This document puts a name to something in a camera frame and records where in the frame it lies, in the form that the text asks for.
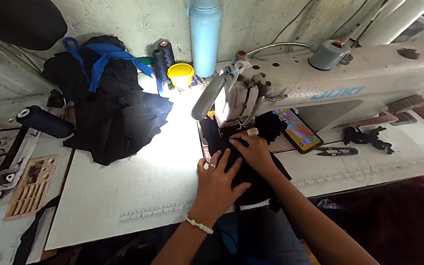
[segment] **industrial sewing machine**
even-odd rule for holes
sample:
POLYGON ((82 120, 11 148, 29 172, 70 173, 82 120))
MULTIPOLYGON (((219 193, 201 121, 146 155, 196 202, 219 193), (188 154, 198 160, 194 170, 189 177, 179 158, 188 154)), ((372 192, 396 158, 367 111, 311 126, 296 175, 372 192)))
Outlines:
POLYGON ((413 97, 421 91, 424 42, 355 49, 336 40, 313 46, 275 43, 238 51, 204 90, 192 117, 203 119, 215 102, 219 128, 237 124, 252 128, 254 118, 265 112, 297 108, 312 130, 321 131, 423 105, 421 96, 413 97), (278 45, 307 47, 313 53, 247 59, 278 45))

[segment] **jeans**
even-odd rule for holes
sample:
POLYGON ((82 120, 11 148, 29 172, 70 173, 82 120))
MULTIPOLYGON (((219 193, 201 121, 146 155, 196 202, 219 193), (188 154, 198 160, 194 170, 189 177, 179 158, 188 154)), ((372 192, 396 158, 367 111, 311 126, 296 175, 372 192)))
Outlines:
POLYGON ((259 207, 238 212, 237 254, 246 264, 256 259, 276 265, 310 265, 283 210, 259 207))

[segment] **bracelet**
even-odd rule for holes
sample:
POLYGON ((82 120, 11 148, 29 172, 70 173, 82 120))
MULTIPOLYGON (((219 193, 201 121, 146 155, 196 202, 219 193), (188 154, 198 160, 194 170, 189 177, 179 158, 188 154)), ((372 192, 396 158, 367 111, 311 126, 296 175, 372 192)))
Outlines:
POLYGON ((194 220, 189 219, 189 217, 187 216, 187 214, 185 216, 185 221, 187 221, 188 223, 190 223, 193 226, 199 227, 199 229, 201 229, 202 231, 208 233, 209 235, 212 235, 213 234, 213 230, 212 229, 208 228, 207 226, 205 226, 203 224, 198 224, 194 220))

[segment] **wooden knob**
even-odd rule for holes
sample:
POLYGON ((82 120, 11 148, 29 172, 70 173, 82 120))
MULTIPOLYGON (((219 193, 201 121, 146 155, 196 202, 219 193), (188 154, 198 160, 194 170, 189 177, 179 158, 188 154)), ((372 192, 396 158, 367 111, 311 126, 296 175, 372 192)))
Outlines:
POLYGON ((246 59, 246 51, 244 51, 244 50, 238 50, 235 53, 235 59, 236 60, 245 60, 246 59))

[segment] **machine brand logo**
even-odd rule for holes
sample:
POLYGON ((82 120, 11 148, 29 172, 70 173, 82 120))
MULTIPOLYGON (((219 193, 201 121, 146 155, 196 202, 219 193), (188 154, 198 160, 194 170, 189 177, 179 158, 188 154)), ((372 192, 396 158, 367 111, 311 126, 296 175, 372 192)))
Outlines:
POLYGON ((361 92, 362 89, 364 89, 363 86, 357 86, 353 88, 344 88, 340 90, 328 90, 328 91, 323 91, 319 95, 313 95, 310 99, 325 99, 330 97, 357 95, 359 94, 359 92, 361 92))

